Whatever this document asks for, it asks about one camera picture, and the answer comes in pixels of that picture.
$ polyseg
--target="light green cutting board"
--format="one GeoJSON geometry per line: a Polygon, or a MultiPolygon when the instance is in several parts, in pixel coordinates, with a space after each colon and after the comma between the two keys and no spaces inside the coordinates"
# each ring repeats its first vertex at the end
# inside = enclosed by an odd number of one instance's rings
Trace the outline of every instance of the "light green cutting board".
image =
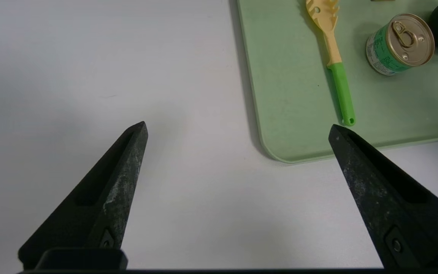
{"type": "MultiPolygon", "coordinates": [[[[351,127],[378,148],[438,140],[438,51],[396,76],[375,72],[367,38],[398,13],[427,19],[438,0],[340,0],[336,38],[356,113],[351,127]]],[[[320,30],[305,0],[238,0],[261,143],[273,158],[299,163],[333,156],[327,137],[340,123],[320,30]]]]}

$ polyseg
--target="white table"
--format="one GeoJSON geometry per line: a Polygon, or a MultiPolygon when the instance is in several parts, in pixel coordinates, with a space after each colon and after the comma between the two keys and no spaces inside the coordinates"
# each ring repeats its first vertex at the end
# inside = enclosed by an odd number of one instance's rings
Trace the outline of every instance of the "white table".
{"type": "MultiPolygon", "coordinates": [[[[382,266],[335,160],[261,152],[235,2],[18,0],[0,2],[0,273],[141,120],[129,268],[382,266]]],[[[438,196],[438,143],[385,154],[438,196]]]]}

